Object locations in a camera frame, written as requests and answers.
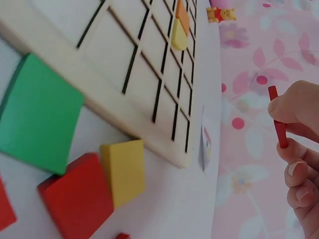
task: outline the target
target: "fingernail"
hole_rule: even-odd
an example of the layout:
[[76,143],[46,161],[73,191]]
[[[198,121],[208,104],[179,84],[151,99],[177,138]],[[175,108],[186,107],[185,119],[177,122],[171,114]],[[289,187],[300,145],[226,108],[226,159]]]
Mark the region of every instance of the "fingernail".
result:
[[288,167],[288,175],[289,175],[289,176],[293,176],[295,168],[296,168],[297,165],[300,164],[300,163],[303,163],[303,162],[298,161],[298,162],[294,162],[294,163],[292,163],[291,165],[289,165],[289,167]]
[[277,105],[278,105],[278,98],[275,98],[272,101],[270,101],[268,105],[268,112],[274,111],[277,108]]
[[306,188],[306,187],[301,187],[301,188],[298,189],[297,192],[296,192],[296,198],[297,198],[298,201],[301,201],[302,198],[303,198],[304,196],[306,196],[307,194],[309,194],[309,193],[310,193],[310,191],[309,191],[308,188]]

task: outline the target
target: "pink fabric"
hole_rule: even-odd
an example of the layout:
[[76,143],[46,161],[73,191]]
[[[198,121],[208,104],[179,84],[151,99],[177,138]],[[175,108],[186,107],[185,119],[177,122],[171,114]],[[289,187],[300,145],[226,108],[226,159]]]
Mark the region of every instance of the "pink fabric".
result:
[[319,83],[319,1],[238,1],[238,20],[220,25],[223,112],[211,238],[302,239],[286,201],[267,87],[282,94],[297,80]]

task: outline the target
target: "pink flower pattern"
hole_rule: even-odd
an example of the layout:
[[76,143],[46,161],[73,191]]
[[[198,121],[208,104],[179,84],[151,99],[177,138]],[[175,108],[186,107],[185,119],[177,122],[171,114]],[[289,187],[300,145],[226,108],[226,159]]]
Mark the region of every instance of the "pink flower pattern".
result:
[[223,23],[219,27],[220,44],[223,48],[246,48],[248,42],[247,30],[238,27],[236,23]]
[[286,201],[286,163],[276,152],[267,88],[276,85],[283,94],[300,79],[319,84],[319,34],[314,31],[319,22],[313,12],[296,14],[297,1],[234,4],[238,1],[236,23],[220,25],[223,113],[211,238],[303,239]]

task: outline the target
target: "child's hand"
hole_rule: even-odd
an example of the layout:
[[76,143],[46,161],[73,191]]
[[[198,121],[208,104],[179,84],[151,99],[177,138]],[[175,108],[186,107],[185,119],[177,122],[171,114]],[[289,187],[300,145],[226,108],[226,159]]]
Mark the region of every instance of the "child's hand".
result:
[[[271,101],[272,118],[286,123],[287,131],[319,142],[319,86],[298,81]],[[304,228],[306,239],[319,239],[319,153],[293,139],[280,148],[279,156],[288,162],[285,183],[287,201]]]

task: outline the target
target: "red block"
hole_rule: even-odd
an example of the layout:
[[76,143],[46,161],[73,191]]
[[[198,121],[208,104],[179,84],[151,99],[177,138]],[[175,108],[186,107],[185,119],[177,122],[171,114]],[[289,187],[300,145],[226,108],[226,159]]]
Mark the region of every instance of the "red block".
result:
[[[270,101],[272,101],[274,98],[278,97],[276,86],[270,86],[268,87],[269,97]],[[286,126],[282,122],[278,122],[274,120],[275,129],[279,141],[280,148],[287,148],[288,147],[288,141],[286,137]]]
[[16,222],[14,211],[5,193],[0,177],[0,231]]
[[130,238],[130,235],[121,233],[115,239],[131,239],[131,238]]
[[99,157],[86,153],[53,175],[38,191],[65,239],[88,239],[113,213],[111,194]]

